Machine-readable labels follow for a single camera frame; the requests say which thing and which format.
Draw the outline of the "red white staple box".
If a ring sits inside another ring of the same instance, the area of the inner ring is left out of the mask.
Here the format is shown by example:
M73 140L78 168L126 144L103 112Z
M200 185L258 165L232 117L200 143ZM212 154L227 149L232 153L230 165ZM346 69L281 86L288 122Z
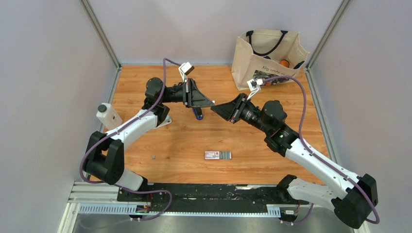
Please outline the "red white staple box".
M205 160L231 160L231 151L205 151Z

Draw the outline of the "blue black stapler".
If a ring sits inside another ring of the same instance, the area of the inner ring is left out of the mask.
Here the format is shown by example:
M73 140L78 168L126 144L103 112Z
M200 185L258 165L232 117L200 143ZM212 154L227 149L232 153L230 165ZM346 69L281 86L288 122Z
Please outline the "blue black stapler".
M202 108L193 107L192 110L197 120L202 120L204 118Z

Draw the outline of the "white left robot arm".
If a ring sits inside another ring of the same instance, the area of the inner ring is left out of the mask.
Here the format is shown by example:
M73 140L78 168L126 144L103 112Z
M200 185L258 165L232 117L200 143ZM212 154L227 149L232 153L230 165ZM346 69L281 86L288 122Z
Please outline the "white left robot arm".
M139 112L122 125L105 133L96 131L90 138L86 153L81 160L80 174L88 173L106 183L130 190L136 201L148 197L147 179L125 167L127 148L146 132L171 123L166 103L181 102L187 108L211 107L215 103L196 86L194 79L166 87L158 77L146 83L144 105Z

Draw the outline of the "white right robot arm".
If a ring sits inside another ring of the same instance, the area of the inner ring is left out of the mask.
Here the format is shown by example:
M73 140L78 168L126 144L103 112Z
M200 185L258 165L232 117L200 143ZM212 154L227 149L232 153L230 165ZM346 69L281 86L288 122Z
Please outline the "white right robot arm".
M267 147L288 158L324 182L318 185L294 175L279 182L277 197L283 203L303 200L331 210L345 225L359 229L376 213L377 181L369 174L359 175L322 155L286 123L286 112L278 100L267 101L262 108L251 103L244 93L230 102L218 104L211 110L224 120L240 120L265 133Z

